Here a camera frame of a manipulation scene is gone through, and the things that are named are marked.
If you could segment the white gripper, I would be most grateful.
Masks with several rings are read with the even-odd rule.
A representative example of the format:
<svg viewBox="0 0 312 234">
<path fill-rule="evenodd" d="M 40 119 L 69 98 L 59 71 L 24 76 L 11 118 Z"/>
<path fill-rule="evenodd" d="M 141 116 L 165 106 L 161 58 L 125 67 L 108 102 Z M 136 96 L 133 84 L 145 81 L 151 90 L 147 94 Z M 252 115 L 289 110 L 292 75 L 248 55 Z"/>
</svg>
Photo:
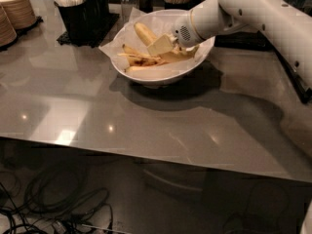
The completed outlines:
<svg viewBox="0 0 312 234">
<path fill-rule="evenodd" d="M 244 26 L 227 14 L 218 0 L 205 0 L 180 16 L 173 24 L 173 34 L 163 34 L 147 46 L 147 51 L 151 56 L 159 56 L 171 51 L 176 40 L 190 48 L 217 35 L 238 32 Z"/>
</svg>

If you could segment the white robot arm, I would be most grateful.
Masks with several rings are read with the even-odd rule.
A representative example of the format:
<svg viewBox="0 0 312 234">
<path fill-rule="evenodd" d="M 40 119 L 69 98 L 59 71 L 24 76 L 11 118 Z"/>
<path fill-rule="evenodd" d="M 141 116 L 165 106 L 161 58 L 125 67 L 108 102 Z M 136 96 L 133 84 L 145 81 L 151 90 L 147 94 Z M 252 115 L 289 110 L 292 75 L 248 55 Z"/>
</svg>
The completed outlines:
<svg viewBox="0 0 312 234">
<path fill-rule="evenodd" d="M 148 45 L 152 56 L 175 44 L 189 48 L 244 26 L 261 32 L 304 82 L 312 87 L 312 17 L 284 0 L 205 0 L 175 19 L 172 30 Z"/>
</svg>

